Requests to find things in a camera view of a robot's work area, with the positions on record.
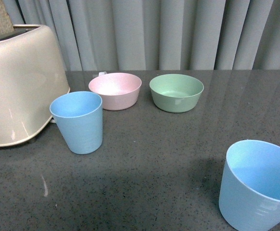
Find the plastic bowl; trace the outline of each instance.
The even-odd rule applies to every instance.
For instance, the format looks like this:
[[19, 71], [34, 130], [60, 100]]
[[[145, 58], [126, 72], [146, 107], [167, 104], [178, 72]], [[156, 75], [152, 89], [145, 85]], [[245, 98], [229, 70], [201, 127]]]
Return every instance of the plastic bowl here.
[[167, 74], [153, 78], [150, 88], [157, 107], [166, 112], [182, 113], [196, 106], [204, 85], [191, 76]]
[[128, 73], [110, 73], [94, 78], [89, 83], [90, 91], [102, 98], [102, 108], [118, 111], [137, 102], [142, 81]]

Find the curtain fold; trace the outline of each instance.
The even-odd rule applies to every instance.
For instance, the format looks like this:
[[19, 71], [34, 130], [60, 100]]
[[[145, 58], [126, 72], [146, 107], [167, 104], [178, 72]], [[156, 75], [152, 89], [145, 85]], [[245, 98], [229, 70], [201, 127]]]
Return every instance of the curtain fold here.
[[280, 69], [280, 0], [3, 0], [66, 70]]

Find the cup rim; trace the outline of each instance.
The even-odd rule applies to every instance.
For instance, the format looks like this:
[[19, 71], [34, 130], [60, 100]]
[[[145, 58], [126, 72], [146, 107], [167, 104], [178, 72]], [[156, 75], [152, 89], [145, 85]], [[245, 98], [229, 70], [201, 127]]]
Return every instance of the cup rim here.
[[276, 145], [276, 144], [273, 144], [273, 143], [270, 143], [270, 142], [266, 142], [266, 141], [260, 141], [260, 140], [242, 140], [242, 141], [237, 141], [237, 142], [233, 143], [233, 144], [228, 148], [228, 150], [227, 150], [227, 154], [226, 154], [226, 164], [228, 165], [228, 167], [229, 167], [231, 173], [235, 176], [235, 178], [236, 178], [242, 185], [244, 185], [246, 188], [248, 188], [249, 190], [255, 192], [256, 194], [258, 194], [258, 195], [260, 195], [260, 196], [262, 196], [262, 197], [264, 197], [264, 198], [266, 198], [266, 199], [280, 202], [280, 199], [273, 198], [273, 197], [270, 197], [270, 196], [266, 196], [266, 195], [264, 195], [264, 194], [262, 194], [262, 193], [260, 193], [260, 192], [258, 192], [258, 191], [256, 191], [256, 190], [254, 190], [253, 188], [251, 188], [251, 187], [250, 187], [249, 185], [247, 185], [246, 183], [244, 183], [244, 182], [235, 174], [235, 172], [233, 171], [232, 167], [228, 164], [228, 153], [229, 153], [230, 149], [232, 149], [233, 146], [236, 145], [236, 144], [238, 144], [238, 143], [250, 142], [250, 141], [251, 141], [251, 142], [261, 142], [261, 143], [265, 143], [265, 144], [272, 145], [272, 146], [275, 146], [275, 147], [277, 147], [277, 148], [280, 149], [280, 146], [278, 146], [278, 145]]
[[[85, 113], [85, 114], [82, 114], [82, 115], [77, 115], [77, 116], [61, 116], [61, 115], [57, 115], [56, 113], [54, 113], [51, 109], [51, 106], [59, 99], [61, 98], [64, 98], [64, 97], [69, 97], [71, 94], [93, 94], [93, 95], [96, 95], [98, 96], [98, 98], [101, 100], [100, 104], [92, 111], [88, 112], [88, 113]], [[73, 92], [70, 92], [70, 93], [67, 93], [67, 94], [64, 94], [64, 95], [61, 95], [59, 96], [58, 98], [56, 98], [54, 101], [52, 101], [52, 103], [50, 104], [49, 106], [49, 110], [50, 110], [50, 113], [56, 117], [59, 117], [59, 118], [79, 118], [79, 117], [83, 117], [83, 116], [86, 116], [86, 115], [89, 115], [95, 111], [97, 111], [100, 107], [102, 106], [102, 97], [97, 94], [97, 93], [94, 93], [94, 92], [91, 92], [91, 91], [73, 91]]]

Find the countertop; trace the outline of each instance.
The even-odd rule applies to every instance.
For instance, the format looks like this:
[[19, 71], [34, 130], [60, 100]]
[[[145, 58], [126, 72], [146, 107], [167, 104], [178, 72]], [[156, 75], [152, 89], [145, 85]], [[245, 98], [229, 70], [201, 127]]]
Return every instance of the countertop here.
[[[280, 146], [280, 71], [122, 72], [142, 79], [138, 101], [103, 110], [95, 152], [72, 153], [56, 124], [0, 148], [0, 231], [234, 230], [218, 208], [226, 152], [245, 139]], [[149, 82], [167, 73], [203, 82], [194, 109], [154, 105]], [[66, 74], [77, 91], [98, 72]]]

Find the blue cup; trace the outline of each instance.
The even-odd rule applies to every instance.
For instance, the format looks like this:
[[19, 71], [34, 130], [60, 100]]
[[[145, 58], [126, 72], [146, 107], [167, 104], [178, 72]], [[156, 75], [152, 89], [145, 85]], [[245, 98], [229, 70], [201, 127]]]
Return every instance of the blue cup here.
[[55, 99], [50, 112], [76, 154], [89, 154], [102, 144], [102, 98], [93, 92], [76, 91]]
[[229, 147], [219, 209], [239, 231], [268, 231], [280, 222], [280, 147], [255, 140]]

